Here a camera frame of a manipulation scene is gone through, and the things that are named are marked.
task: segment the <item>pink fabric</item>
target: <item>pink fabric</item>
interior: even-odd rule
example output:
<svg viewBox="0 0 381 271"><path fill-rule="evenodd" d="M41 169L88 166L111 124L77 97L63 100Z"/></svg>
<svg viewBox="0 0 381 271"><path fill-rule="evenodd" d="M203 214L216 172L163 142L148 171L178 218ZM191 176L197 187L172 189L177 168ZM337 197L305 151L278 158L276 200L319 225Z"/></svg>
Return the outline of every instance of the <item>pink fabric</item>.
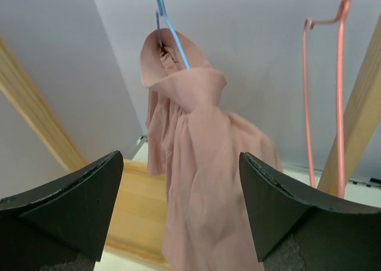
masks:
<svg viewBox="0 0 381 271"><path fill-rule="evenodd" d="M263 270L252 240L239 178L240 152L282 171L272 141L257 127L218 108L226 81L201 50L179 34L191 69L162 29L140 55L149 88L148 172L165 173L168 216L163 254L175 271Z"/></svg>

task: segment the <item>pink hanger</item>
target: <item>pink hanger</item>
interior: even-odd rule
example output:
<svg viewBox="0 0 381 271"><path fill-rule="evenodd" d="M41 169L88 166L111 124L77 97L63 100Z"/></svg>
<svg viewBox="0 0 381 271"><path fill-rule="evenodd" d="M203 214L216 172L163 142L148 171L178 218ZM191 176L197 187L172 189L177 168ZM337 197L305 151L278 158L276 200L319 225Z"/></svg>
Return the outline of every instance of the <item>pink hanger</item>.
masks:
<svg viewBox="0 0 381 271"><path fill-rule="evenodd" d="M344 198L345 192L345 154L344 154L344 117L343 117L343 41L345 22L348 16L352 0L342 0L338 14L331 20L312 20L306 19L303 31L303 83L304 83L304 113L305 130L307 139L308 165L310 172L310 185L316 187L314 176L314 159L312 152L310 116L308 112L308 83L307 83L307 28L312 30L315 24L333 24L339 22L337 61L336 61L336 124L337 124L337 143L338 143L338 170L339 170L339 189L338 196Z"/></svg>

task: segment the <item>hanging clothing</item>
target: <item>hanging clothing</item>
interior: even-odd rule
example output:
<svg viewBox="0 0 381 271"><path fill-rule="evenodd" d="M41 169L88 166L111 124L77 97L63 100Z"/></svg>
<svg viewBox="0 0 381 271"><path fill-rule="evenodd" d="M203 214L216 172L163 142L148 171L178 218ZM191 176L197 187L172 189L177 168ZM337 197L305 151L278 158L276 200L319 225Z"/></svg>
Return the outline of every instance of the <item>hanging clothing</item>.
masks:
<svg viewBox="0 0 381 271"><path fill-rule="evenodd" d="M178 34L185 69L168 29L142 48L149 89L148 172L165 173L168 215L163 254L175 271L258 271L239 177L239 153L250 152L282 171L272 141L252 123L218 108L226 85L205 55Z"/></svg>

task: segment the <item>wooden post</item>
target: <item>wooden post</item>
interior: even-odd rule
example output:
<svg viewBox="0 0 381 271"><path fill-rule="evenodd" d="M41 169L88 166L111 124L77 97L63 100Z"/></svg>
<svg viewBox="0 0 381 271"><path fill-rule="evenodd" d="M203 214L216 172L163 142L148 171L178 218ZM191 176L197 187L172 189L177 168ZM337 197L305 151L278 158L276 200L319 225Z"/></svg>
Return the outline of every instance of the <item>wooden post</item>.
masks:
<svg viewBox="0 0 381 271"><path fill-rule="evenodd" d="M67 172L76 171L86 165L84 157L1 37L0 91Z"/></svg>
<svg viewBox="0 0 381 271"><path fill-rule="evenodd" d="M381 15L344 114L345 179L352 176L381 119ZM318 189L338 194L338 151L333 142Z"/></svg>

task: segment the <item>blue hanger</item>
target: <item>blue hanger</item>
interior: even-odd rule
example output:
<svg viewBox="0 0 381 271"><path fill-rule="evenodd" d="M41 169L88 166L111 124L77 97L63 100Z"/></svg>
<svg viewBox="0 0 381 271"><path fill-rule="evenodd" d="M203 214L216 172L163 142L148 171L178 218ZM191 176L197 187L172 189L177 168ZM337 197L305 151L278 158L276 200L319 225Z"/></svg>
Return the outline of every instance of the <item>blue hanger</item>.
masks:
<svg viewBox="0 0 381 271"><path fill-rule="evenodd" d="M171 22L168 19L167 12L165 10L164 0L156 0L156 1L157 1L157 6L158 6L158 11L156 11L156 24L157 24L157 32L158 32L160 47L163 47L163 43L161 42L159 15L164 17L164 21L167 23L167 26L170 29L170 31L174 37L174 40L176 41L177 48L179 49L179 52L180 52L181 58L184 61L185 67L187 69L189 69L190 66L189 66L188 60L186 59L183 47L181 46L179 37L177 36L176 31L173 29Z"/></svg>

